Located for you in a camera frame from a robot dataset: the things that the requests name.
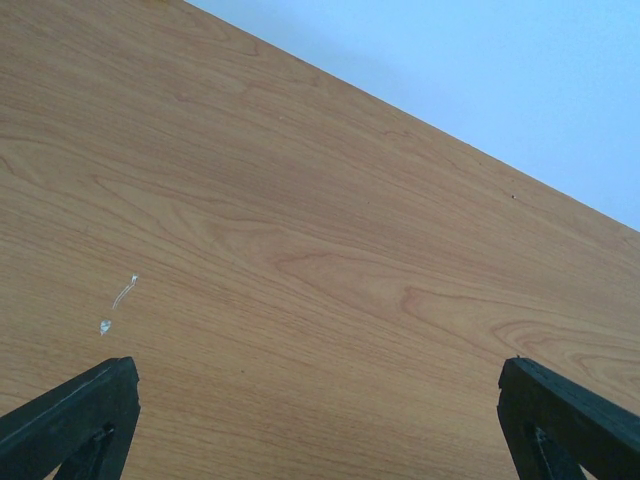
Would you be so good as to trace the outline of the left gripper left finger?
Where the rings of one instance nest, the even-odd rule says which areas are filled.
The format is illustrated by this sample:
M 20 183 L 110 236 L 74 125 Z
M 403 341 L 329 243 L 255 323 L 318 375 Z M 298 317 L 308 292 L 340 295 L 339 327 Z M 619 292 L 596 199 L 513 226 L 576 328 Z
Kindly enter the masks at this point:
M 111 358 L 1 417 L 3 479 L 119 479 L 140 414 L 131 357 Z

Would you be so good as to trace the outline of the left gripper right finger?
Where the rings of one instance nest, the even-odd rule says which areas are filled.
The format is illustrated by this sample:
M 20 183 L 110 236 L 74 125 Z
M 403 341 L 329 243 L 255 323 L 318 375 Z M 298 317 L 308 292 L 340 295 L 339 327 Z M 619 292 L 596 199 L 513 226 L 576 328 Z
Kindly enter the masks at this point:
M 497 414 L 521 479 L 639 477 L 639 417 L 523 357 L 505 361 Z

